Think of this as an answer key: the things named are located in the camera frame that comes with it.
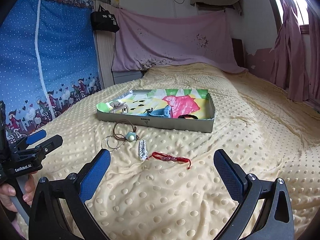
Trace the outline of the person left hand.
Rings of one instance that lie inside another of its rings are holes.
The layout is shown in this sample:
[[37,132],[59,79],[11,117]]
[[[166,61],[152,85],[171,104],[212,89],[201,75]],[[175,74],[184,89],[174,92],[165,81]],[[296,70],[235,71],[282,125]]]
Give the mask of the person left hand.
[[[35,182],[34,182],[32,173],[28,175],[28,180],[25,183],[24,189],[25,189],[25,194],[23,195],[23,200],[29,206],[31,206],[34,193],[35,193]],[[16,191],[11,185],[9,184],[1,185],[1,193],[0,193],[1,203],[7,210],[17,212],[16,206],[13,204],[13,202],[10,199],[10,197],[14,197],[14,196],[16,196]]]

